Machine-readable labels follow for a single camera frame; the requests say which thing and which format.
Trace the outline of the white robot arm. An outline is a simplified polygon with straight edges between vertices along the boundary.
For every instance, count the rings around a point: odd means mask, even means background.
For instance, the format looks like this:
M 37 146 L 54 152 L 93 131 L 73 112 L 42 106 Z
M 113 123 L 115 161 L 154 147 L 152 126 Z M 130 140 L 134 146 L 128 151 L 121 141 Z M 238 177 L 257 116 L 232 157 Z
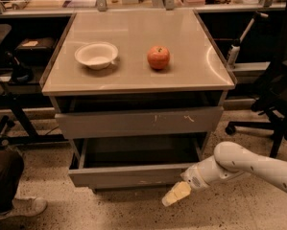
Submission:
M 224 183 L 254 174 L 287 194 L 287 162 L 262 156 L 233 142 L 219 143 L 213 155 L 190 166 L 180 176 L 182 181 L 163 197 L 170 206 L 213 184 Z

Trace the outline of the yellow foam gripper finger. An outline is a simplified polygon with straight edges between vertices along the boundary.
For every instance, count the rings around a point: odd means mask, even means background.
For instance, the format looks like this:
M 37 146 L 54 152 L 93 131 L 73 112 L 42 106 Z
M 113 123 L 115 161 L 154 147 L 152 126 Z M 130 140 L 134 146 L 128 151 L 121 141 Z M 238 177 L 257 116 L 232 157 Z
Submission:
M 191 187 L 185 181 L 178 182 L 174 187 L 163 197 L 162 204 L 164 206 L 170 206 L 177 201 L 189 196 L 191 193 Z

